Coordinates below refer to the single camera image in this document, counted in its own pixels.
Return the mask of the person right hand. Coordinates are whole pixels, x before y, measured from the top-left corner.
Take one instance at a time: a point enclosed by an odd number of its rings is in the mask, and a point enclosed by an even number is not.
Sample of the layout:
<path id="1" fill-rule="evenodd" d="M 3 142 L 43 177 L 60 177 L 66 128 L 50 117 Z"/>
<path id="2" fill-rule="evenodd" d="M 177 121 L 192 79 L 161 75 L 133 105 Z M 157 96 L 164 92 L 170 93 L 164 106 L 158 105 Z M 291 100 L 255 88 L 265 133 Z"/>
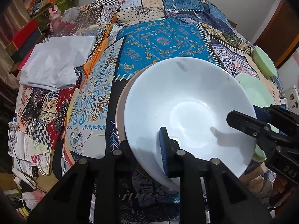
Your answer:
<path id="1" fill-rule="evenodd" d="M 283 177 L 276 175 L 276 178 L 273 183 L 273 195 L 282 193 L 285 189 L 285 186 L 288 184 L 287 180 Z"/>

